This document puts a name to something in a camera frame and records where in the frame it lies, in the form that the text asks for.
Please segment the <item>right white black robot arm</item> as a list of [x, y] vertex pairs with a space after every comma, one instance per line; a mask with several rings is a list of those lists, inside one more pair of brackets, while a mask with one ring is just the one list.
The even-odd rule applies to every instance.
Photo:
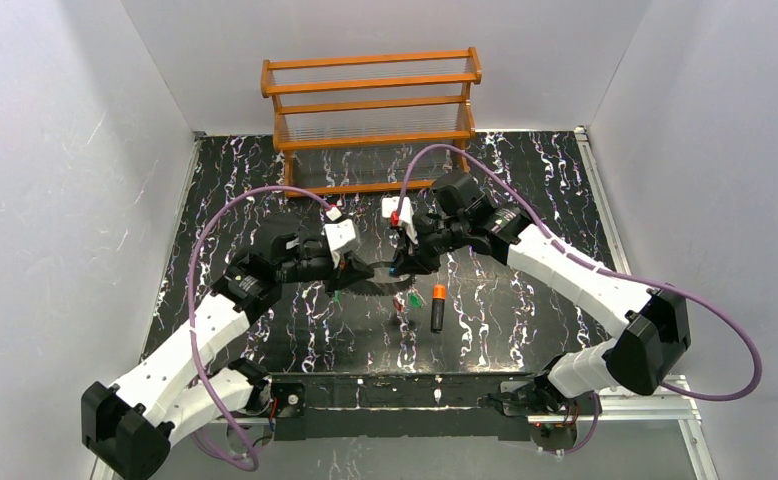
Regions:
[[601, 263], [554, 238], [516, 203], [498, 205], [464, 171], [432, 185], [439, 210], [415, 213], [398, 196], [383, 199], [381, 215], [400, 234], [390, 273], [427, 275], [441, 255], [470, 247], [480, 255], [544, 282], [607, 332], [607, 341], [562, 354], [533, 380], [532, 396], [562, 403], [584, 393], [621, 386], [648, 396], [690, 345], [686, 300], [616, 278]]

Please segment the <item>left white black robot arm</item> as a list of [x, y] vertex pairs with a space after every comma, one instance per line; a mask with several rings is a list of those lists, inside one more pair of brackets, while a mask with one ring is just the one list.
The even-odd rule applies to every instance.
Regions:
[[269, 411], [265, 370], [237, 360], [216, 374], [207, 365], [281, 299], [287, 284], [323, 282], [329, 293], [365, 282], [373, 268], [356, 254], [359, 233], [337, 210], [321, 232], [267, 223], [239, 251], [189, 318], [160, 347], [110, 384], [81, 397], [82, 443], [101, 479], [149, 479], [174, 444], [218, 417]]

